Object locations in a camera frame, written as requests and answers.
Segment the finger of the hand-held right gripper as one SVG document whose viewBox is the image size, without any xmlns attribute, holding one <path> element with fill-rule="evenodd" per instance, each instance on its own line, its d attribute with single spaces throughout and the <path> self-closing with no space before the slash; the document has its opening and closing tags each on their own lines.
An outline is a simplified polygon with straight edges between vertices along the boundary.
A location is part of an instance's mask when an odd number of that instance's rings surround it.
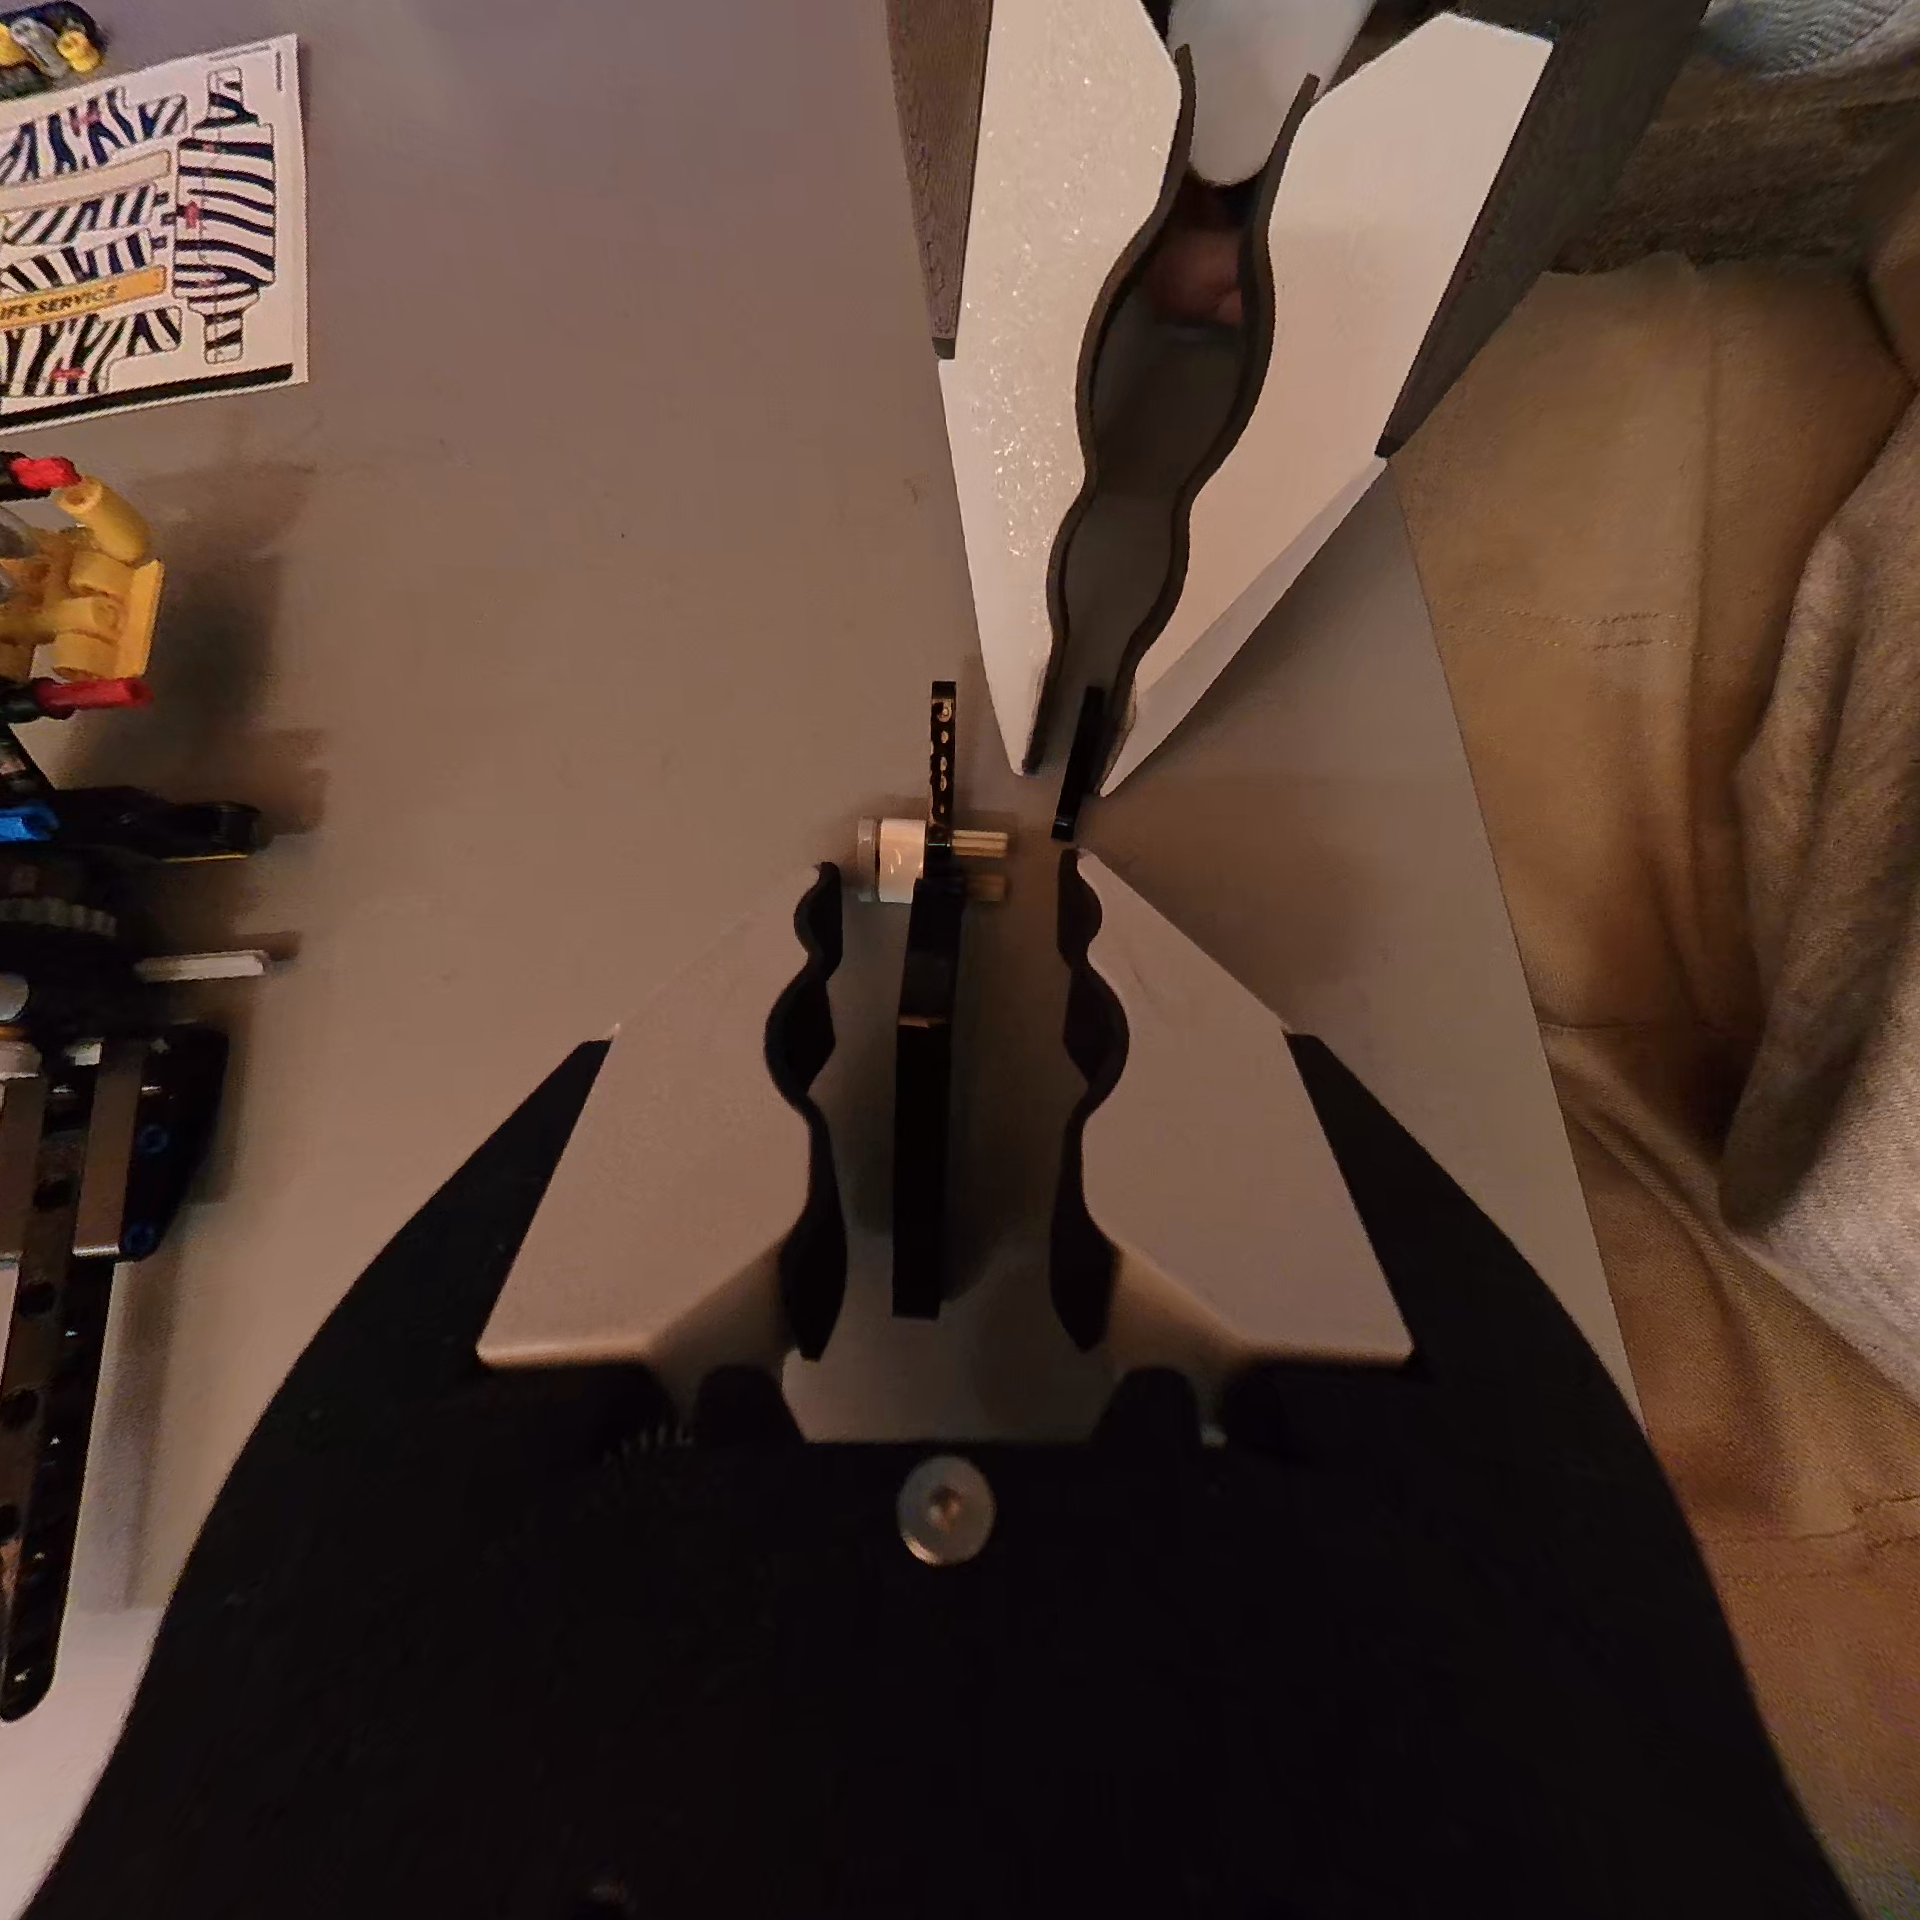
<svg viewBox="0 0 1920 1920">
<path fill-rule="evenodd" d="M 979 666 L 1010 767 L 1038 756 L 1091 343 L 1154 224 L 1187 84 L 1147 3 L 996 3 L 954 351 L 940 367 Z"/>
<path fill-rule="evenodd" d="M 1100 795 L 1125 783 L 1375 485 L 1382 440 L 1554 44 L 1430 18 L 1308 105 L 1252 224 L 1271 321 L 1235 445 L 1174 520 Z"/>
</svg>

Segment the lego vehicle assembly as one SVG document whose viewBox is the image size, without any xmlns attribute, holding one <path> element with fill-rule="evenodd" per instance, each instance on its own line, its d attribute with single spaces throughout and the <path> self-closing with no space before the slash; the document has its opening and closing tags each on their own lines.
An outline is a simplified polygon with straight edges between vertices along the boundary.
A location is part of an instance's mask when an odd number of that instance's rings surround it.
<svg viewBox="0 0 1920 1920">
<path fill-rule="evenodd" d="M 147 709 L 164 561 L 57 454 L 2 450 L 2 1722 L 51 1691 L 115 1275 L 153 1256 L 213 1147 L 229 1035 L 174 987 L 264 954 L 153 947 L 168 869 L 261 850 L 246 804 L 73 787 L 21 728 Z"/>
</svg>

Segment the short black lego axle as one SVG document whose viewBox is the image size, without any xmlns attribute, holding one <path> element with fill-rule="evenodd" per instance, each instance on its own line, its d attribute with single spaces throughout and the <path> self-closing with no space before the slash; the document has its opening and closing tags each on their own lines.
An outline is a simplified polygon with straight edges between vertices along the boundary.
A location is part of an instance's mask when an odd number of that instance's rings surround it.
<svg viewBox="0 0 1920 1920">
<path fill-rule="evenodd" d="M 1109 754 L 1109 695 L 1103 684 L 1087 684 L 1077 704 L 1062 787 L 1054 795 L 1051 839 L 1072 844 L 1077 839 L 1077 819 L 1091 792 L 1096 792 L 1100 769 Z"/>
</svg>

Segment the small loose lego pieces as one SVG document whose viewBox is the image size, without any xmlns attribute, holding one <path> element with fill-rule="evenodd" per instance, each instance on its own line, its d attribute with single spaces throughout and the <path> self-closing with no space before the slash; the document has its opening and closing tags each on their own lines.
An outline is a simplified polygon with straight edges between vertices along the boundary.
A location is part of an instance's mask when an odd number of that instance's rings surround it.
<svg viewBox="0 0 1920 1920">
<path fill-rule="evenodd" d="M 73 84 L 104 66 L 108 36 L 78 3 L 2 3 L 2 90 Z"/>
</svg>

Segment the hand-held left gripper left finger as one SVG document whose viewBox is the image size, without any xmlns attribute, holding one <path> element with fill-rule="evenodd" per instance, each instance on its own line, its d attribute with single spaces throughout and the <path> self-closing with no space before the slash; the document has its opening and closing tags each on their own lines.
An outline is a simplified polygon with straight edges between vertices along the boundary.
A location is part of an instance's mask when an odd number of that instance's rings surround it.
<svg viewBox="0 0 1920 1920">
<path fill-rule="evenodd" d="M 838 963 L 841 875 L 807 864 L 611 1035 L 476 1341 L 488 1367 L 821 1359 L 844 1216 L 814 1084 Z"/>
</svg>

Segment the zebra striped sticker sheet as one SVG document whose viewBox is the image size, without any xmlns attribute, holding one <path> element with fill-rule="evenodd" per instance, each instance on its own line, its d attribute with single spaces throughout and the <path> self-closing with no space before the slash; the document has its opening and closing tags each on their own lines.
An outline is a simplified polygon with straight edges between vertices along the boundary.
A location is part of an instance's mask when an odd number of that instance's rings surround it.
<svg viewBox="0 0 1920 1920">
<path fill-rule="evenodd" d="M 305 381 L 299 40 L 2 97 L 2 432 Z"/>
</svg>

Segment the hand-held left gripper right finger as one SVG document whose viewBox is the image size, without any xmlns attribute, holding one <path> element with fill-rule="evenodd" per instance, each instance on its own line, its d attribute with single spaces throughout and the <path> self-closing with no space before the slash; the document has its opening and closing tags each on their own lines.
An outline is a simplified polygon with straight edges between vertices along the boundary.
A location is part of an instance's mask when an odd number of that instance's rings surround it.
<svg viewBox="0 0 1920 1920">
<path fill-rule="evenodd" d="M 1091 851 L 1057 869 L 1082 1074 L 1047 1223 L 1051 1314 L 1112 1379 L 1215 1419 L 1280 1361 L 1415 1354 L 1284 1020 Z"/>
</svg>

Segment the black lego beam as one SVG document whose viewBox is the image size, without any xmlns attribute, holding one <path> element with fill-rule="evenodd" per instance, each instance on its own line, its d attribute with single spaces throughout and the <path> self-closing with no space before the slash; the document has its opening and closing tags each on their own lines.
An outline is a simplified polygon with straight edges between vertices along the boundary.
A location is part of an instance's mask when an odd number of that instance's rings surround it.
<svg viewBox="0 0 1920 1920">
<path fill-rule="evenodd" d="M 900 904 L 904 960 L 890 1103 L 890 1314 L 935 1322 L 947 1303 L 954 1023 L 974 900 L 1003 900 L 1010 830 L 955 823 L 955 684 L 930 684 L 923 815 L 856 823 L 856 891 Z"/>
</svg>

